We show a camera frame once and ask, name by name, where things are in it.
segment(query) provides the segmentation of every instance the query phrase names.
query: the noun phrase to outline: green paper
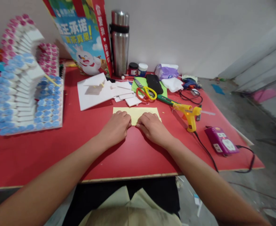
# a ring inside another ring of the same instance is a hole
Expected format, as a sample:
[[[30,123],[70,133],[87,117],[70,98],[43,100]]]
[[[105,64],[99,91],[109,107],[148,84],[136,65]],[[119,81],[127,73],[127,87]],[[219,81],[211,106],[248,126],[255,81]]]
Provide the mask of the green paper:
[[[147,86],[147,82],[146,82],[146,78],[142,78],[142,77],[135,77],[143,86]],[[163,93],[161,94],[162,96],[167,97],[167,88],[163,85],[162,82],[160,82],[161,87],[163,89]],[[136,82],[133,80],[133,85],[132,85],[132,90],[136,93],[136,90],[138,88],[138,85],[136,84]]]

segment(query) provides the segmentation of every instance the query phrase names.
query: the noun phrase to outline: hand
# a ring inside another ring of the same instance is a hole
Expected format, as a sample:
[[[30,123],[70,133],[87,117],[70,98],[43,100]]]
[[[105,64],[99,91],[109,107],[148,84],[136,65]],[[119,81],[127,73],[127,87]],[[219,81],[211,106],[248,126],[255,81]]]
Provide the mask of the hand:
[[[138,119],[136,127],[141,129],[148,139],[165,149],[175,139],[159,120],[157,114],[143,113]]]
[[[132,126],[131,123],[131,116],[126,111],[118,111],[112,115],[111,119],[97,136],[103,142],[106,142],[108,148],[110,148],[125,139],[128,128]]]

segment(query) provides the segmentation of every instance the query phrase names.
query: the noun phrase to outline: tissue package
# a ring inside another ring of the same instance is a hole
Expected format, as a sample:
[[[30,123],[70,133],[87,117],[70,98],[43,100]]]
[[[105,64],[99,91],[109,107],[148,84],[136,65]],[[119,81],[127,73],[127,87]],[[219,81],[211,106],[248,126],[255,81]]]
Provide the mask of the tissue package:
[[[43,0],[83,75],[112,75],[104,0]]]
[[[179,76],[178,67],[175,64],[158,64],[155,75],[159,77],[159,81],[167,78],[177,78]]]

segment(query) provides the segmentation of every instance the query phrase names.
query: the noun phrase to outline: blue paper scrap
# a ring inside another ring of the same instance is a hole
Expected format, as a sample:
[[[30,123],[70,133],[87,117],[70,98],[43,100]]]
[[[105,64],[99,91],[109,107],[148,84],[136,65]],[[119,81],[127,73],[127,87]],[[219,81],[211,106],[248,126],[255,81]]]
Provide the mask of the blue paper scrap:
[[[213,89],[214,89],[214,91],[215,91],[216,93],[225,95],[225,93],[223,92],[223,90],[222,90],[222,88],[221,88],[220,86],[215,85],[215,84],[211,84],[211,85],[212,85],[212,87],[213,87]]]

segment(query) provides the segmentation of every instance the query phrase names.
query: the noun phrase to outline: green utility knife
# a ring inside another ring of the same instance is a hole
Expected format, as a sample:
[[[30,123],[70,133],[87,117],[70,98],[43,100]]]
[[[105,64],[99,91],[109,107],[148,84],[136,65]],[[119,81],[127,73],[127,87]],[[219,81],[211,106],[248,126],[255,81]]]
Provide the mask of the green utility knife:
[[[163,103],[166,103],[166,104],[168,104],[168,105],[170,105],[170,106],[173,106],[173,103],[178,104],[177,102],[175,102],[175,101],[173,101],[173,100],[171,100],[171,99],[168,99],[167,97],[162,96],[161,94],[158,94],[158,95],[157,95],[157,100],[159,100],[159,101],[161,101],[161,102],[163,102]]]

